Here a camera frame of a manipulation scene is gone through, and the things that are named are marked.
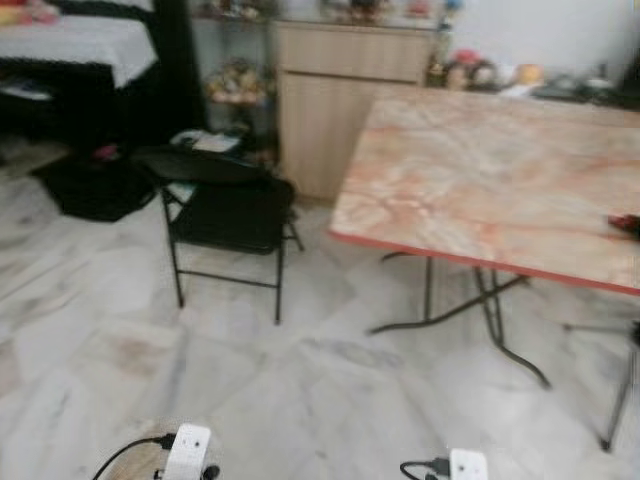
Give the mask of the black garment with red trim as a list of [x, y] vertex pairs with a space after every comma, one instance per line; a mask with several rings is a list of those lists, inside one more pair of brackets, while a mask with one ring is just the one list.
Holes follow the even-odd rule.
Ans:
[[632, 241], [640, 239], [640, 216], [637, 215], [609, 215], [608, 224], [618, 232], [625, 233]]

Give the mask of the marble top folding table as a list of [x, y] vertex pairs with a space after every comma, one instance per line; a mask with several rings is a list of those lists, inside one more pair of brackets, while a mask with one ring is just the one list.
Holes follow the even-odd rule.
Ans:
[[640, 114], [492, 93], [387, 87], [372, 101], [340, 186], [339, 241], [474, 270], [506, 347], [500, 296], [540, 278], [639, 294], [639, 242], [618, 220], [640, 206]]

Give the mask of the orange round toy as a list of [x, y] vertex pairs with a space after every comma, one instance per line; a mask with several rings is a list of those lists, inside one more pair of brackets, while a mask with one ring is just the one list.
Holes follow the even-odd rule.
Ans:
[[515, 83], [517, 86], [536, 87], [545, 83], [543, 69], [536, 64], [521, 64], [516, 68]]

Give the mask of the black mouse plush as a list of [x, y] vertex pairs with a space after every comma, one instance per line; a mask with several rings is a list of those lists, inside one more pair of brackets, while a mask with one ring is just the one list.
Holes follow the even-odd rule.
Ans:
[[493, 92], [499, 87], [498, 69], [492, 61], [477, 61], [468, 73], [468, 90]]

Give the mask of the red lid jar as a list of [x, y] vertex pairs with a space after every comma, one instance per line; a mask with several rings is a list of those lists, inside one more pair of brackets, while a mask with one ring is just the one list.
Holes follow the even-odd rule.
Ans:
[[445, 79], [445, 87], [448, 90], [467, 90], [479, 61], [480, 55], [475, 50], [460, 49], [454, 52], [451, 67]]

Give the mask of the gold trophy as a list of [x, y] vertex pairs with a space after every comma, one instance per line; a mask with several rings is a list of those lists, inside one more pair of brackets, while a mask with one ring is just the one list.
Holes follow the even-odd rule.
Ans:
[[428, 67], [425, 70], [424, 84], [426, 87], [442, 87], [447, 78], [447, 64], [451, 51], [451, 26], [440, 24], [431, 36], [431, 51]]

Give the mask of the light wooden cabinet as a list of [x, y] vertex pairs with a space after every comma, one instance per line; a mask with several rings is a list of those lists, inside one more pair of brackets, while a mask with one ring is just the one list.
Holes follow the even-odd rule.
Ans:
[[332, 202], [369, 114], [389, 84], [421, 84], [435, 33], [278, 20], [280, 160], [302, 197]]

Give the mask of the black folding chair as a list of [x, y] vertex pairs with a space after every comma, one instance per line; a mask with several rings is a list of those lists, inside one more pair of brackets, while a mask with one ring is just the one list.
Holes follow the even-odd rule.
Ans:
[[[296, 188], [269, 166], [196, 148], [172, 145], [133, 150], [129, 163], [146, 175], [163, 206], [166, 251], [175, 283], [175, 301], [186, 306], [183, 276], [252, 285], [275, 292], [274, 324], [283, 324], [287, 246], [305, 251], [296, 227]], [[180, 266], [179, 243], [276, 259], [273, 282], [225, 276]]]

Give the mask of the glass display shelf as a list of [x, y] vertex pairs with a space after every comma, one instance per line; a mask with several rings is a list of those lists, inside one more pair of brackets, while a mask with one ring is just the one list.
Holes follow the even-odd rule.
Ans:
[[[275, 0], [184, 0], [195, 46], [198, 87], [204, 99], [207, 128], [239, 134], [239, 150], [256, 163], [280, 163], [278, 95], [276, 95]], [[265, 104], [237, 106], [211, 102], [205, 77], [233, 60], [247, 60], [271, 81], [275, 90]]]

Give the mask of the flower bouquet ornament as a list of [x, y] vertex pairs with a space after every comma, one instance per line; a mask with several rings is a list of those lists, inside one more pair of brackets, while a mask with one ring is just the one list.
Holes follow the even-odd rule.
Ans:
[[205, 77], [207, 99], [219, 104], [256, 106], [265, 104], [275, 90], [273, 79], [266, 77], [247, 60], [233, 60]]

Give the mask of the white green booklet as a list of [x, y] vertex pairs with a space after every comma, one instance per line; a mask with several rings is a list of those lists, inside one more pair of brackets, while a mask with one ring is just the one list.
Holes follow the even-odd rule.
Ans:
[[242, 147], [243, 138], [239, 134], [211, 131], [182, 131], [170, 138], [170, 145], [189, 148], [189, 150], [214, 152], [214, 154], [230, 154]]

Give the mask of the black wooden furniture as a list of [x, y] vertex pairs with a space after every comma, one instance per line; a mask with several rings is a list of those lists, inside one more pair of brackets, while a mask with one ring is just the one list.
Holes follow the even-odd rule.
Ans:
[[58, 15], [9, 26], [51, 24], [65, 15], [140, 20], [157, 63], [128, 86], [115, 88], [104, 65], [0, 58], [0, 83], [28, 81], [47, 95], [36, 100], [0, 93], [0, 134], [55, 138], [79, 147], [151, 145], [205, 124], [186, 1], [24, 1]]

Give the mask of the black bag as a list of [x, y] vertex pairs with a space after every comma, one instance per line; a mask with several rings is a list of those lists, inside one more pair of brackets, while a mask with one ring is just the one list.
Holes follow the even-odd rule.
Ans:
[[69, 154], [32, 170], [58, 210], [70, 218], [114, 223], [150, 204], [154, 183], [125, 159]]

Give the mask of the white lace tablecloth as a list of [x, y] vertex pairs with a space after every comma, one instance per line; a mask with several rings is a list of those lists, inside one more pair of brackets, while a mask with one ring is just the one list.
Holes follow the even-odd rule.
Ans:
[[0, 26], [0, 58], [104, 65], [115, 88], [137, 81], [157, 63], [155, 47], [140, 20], [96, 15]]

